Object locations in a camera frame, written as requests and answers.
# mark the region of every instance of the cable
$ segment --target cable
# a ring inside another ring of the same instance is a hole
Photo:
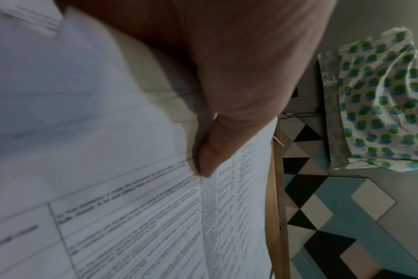
[[[318,112],[301,112],[301,113],[297,113],[297,114],[293,114],[293,115],[287,115],[286,113],[281,113],[283,115],[285,115],[285,118],[280,118],[280,119],[287,119],[287,118],[307,118],[307,117],[316,117],[316,116],[321,116],[321,113],[317,114]],[[316,114],[316,115],[309,115],[309,116],[296,116],[299,114]]]

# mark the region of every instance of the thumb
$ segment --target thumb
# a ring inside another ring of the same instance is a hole
[[[211,177],[222,163],[266,125],[267,123],[251,125],[249,121],[232,120],[219,115],[200,147],[200,174]]]

